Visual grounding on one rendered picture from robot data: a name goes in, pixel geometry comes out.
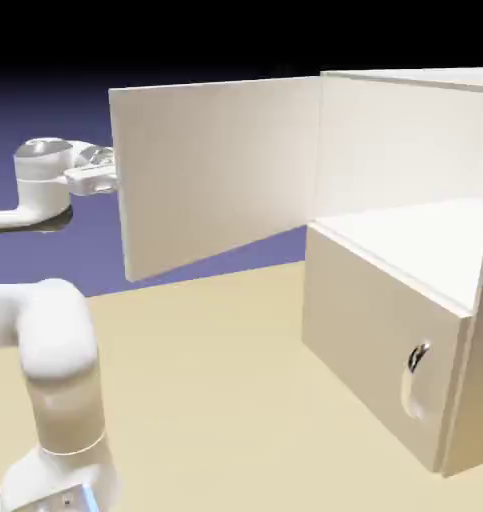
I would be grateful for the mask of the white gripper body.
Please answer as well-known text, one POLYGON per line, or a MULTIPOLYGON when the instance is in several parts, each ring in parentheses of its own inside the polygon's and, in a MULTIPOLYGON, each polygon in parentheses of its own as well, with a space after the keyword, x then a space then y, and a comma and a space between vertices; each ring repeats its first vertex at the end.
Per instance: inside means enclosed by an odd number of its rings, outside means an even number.
POLYGON ((69 191, 76 196, 108 194, 117 190, 118 177, 114 165, 88 165, 64 172, 69 191))

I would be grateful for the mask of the large white cabinet door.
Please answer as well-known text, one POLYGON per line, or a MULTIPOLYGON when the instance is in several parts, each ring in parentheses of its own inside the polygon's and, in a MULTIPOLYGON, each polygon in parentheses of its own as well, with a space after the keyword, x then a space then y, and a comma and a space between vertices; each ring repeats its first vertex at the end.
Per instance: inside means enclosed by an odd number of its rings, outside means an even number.
POLYGON ((128 280, 305 224, 319 99, 315 77, 111 90, 128 280))

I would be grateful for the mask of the small white cabinet door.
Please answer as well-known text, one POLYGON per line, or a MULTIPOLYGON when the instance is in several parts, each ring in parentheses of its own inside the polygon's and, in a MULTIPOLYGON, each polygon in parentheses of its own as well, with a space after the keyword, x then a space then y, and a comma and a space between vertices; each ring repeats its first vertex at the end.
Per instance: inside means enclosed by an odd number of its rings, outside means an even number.
POLYGON ((425 466, 440 471, 454 383, 471 314, 366 256, 317 224, 307 228, 302 340, 425 466), (404 363, 424 340, 422 421, 400 402, 404 363))

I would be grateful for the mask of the white cabinet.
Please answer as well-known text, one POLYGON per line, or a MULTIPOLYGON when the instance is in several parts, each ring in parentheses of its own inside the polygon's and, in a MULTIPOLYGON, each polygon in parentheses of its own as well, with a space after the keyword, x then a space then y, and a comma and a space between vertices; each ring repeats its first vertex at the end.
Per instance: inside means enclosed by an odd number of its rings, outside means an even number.
POLYGON ((317 224, 467 310, 446 452, 483 464, 483 67, 327 72, 317 224))

